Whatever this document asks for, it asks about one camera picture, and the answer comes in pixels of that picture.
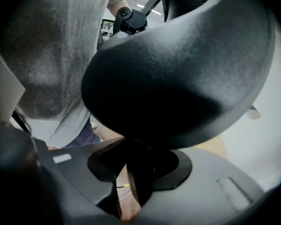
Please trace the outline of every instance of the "gray t-shirt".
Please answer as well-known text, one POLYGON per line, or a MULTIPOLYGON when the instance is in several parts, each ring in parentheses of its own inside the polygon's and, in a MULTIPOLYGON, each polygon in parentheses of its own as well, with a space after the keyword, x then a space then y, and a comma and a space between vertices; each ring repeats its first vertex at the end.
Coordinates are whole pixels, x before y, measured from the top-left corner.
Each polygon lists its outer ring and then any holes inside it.
POLYGON ((90 116, 81 80, 104 11, 117 1, 24 0, 0 37, 2 57, 26 88, 16 110, 48 146, 69 144, 90 116))

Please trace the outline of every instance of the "black plastic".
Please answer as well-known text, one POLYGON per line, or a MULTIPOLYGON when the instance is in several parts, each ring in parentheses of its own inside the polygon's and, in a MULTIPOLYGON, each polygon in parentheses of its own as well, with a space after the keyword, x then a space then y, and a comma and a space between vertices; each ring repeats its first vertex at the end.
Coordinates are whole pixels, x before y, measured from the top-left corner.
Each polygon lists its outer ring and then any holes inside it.
POLYGON ((127 34, 135 34, 144 31, 147 27, 146 15, 138 10, 123 7, 117 12, 116 20, 113 27, 113 35, 119 31, 127 34))
POLYGON ((228 160, 195 147, 182 151, 192 161, 190 176, 175 189, 152 192, 133 224, 213 225, 230 220, 245 209, 231 204, 217 182, 220 179, 231 178, 251 205, 262 198, 258 184, 228 160))
POLYGON ((12 118, 16 121, 16 123, 22 128, 23 131, 25 131, 26 133, 28 133, 29 135, 31 135, 30 131, 28 130, 28 128, 26 127, 25 123, 23 122, 23 120, 20 118, 20 116, 18 115, 18 113, 16 111, 13 112, 12 114, 12 118))
POLYGON ((35 140, 0 124, 0 223, 29 224, 30 218, 37 218, 37 224, 48 220, 61 224, 61 210, 50 185, 52 179, 40 165, 35 140))
MULTIPOLYGON (((88 157, 88 153, 86 153, 86 151, 96 151, 96 149, 108 146, 112 142, 115 142, 115 140, 97 144, 96 146, 91 145, 86 147, 79 147, 76 149, 68 148, 49 151, 43 141, 36 140, 36 149, 38 151, 39 162, 50 178, 46 181, 47 183, 45 187, 53 192, 56 200, 58 201, 58 206, 61 210, 62 222, 58 224, 87 225, 90 223, 90 221, 95 224, 117 224, 118 220, 116 219, 116 217, 118 217, 119 215, 117 215, 118 208, 117 203, 115 202, 117 201, 117 195, 114 194, 114 191, 112 190, 113 184, 104 184, 103 182, 101 182, 100 184, 100 182, 97 181, 97 178, 93 174, 91 174, 90 172, 84 173, 84 168, 87 168, 88 157), (72 166, 71 169, 64 173, 63 168, 65 168, 66 166, 61 167, 61 164, 63 163, 55 164, 52 159, 52 155, 67 154, 70 151, 73 151, 73 153, 71 153, 71 156, 72 158, 74 158, 74 163, 70 165, 74 164, 74 166, 72 166), (67 174, 73 170, 74 173, 76 173, 75 181, 71 180, 70 176, 68 176, 67 174), (89 190, 85 195, 86 190, 79 189, 77 183, 75 182, 85 185, 86 188, 89 181, 91 181, 92 186, 89 187, 89 190)), ((23 207, 19 207, 18 209, 18 213, 22 214, 23 207)))
POLYGON ((131 145, 127 158, 128 180, 134 198, 143 206, 152 194, 154 165, 149 147, 136 142, 131 145))
POLYGON ((176 149, 211 139, 251 107, 272 62, 274 24, 256 0, 207 0, 106 47, 82 80, 86 107, 126 137, 176 149))
MULTIPOLYGON (((177 166, 172 171, 167 171, 163 176, 157 177, 152 183, 152 191, 165 191, 177 188, 183 183, 191 174, 192 162, 190 158, 179 150, 172 150, 171 152, 177 159, 177 166)), ((163 161, 159 165, 162 168, 165 167, 166 163, 171 164, 173 160, 163 161)))
MULTIPOLYGON (((123 139, 117 138, 96 145, 51 151, 52 156, 71 156, 70 160, 57 164, 65 178, 89 202, 117 218, 121 217, 116 188, 117 174, 105 167, 100 158, 118 145, 121 150, 122 141, 123 139)), ((125 163, 119 160, 114 167, 119 165, 122 166, 121 170, 125 163)))
POLYGON ((89 170, 101 181, 115 182, 126 163, 127 141, 119 139, 91 154, 89 170))

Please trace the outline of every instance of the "white wall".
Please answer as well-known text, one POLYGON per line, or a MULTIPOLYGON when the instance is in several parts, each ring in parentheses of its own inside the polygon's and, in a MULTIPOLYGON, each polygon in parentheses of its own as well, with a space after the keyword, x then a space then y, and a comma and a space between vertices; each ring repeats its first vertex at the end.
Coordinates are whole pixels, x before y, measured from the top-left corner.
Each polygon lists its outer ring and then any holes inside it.
POLYGON ((104 15, 103 15, 103 19, 108 19, 108 20, 115 20, 115 17, 110 13, 110 11, 106 8, 104 15))
POLYGON ((229 160, 264 190, 281 181, 281 33, 276 32, 272 67, 254 102, 261 118, 244 115, 223 134, 229 160))
POLYGON ((147 22, 148 22, 149 28, 155 28, 164 23, 164 21, 161 20, 160 17, 156 18, 156 16, 159 16, 159 15, 156 15, 155 13, 150 13, 150 15, 147 17, 147 22))

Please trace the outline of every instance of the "floor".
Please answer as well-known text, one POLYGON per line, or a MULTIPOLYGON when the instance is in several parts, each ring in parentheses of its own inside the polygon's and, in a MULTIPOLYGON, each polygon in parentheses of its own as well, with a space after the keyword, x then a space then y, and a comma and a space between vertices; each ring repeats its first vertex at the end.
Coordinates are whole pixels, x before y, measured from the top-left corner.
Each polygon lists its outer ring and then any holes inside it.
MULTIPOLYGON (((97 128, 94 130, 94 132, 103 140, 109 140, 116 137, 121 137, 120 134, 117 134, 116 132, 105 127, 100 122, 98 122, 93 116, 90 117, 90 120, 97 124, 97 128)), ((227 159, 227 152, 221 135, 207 142, 199 144, 196 147, 211 151, 227 159)), ((127 169, 125 166, 117 178, 117 187, 126 184, 129 184, 129 182, 127 176, 127 169)), ((135 215, 137 215, 137 213, 141 210, 141 207, 137 203, 133 195, 131 194, 130 187, 123 187, 118 189, 118 197, 122 209, 121 220, 125 222, 129 222, 133 219, 135 215)))

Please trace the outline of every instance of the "cable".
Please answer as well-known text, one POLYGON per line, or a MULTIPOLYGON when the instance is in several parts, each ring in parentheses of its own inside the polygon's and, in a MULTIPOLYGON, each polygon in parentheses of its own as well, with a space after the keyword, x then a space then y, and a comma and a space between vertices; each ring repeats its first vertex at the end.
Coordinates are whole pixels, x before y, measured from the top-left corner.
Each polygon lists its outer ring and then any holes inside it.
POLYGON ((117 190, 119 190, 120 188, 126 188, 126 187, 129 187, 129 183, 125 183, 122 186, 117 187, 117 190))
POLYGON ((123 199, 124 197, 128 196, 129 194, 131 194, 131 190, 130 190, 128 193, 126 193, 125 196, 121 197, 121 198, 119 199, 119 201, 120 201, 121 199, 123 199))

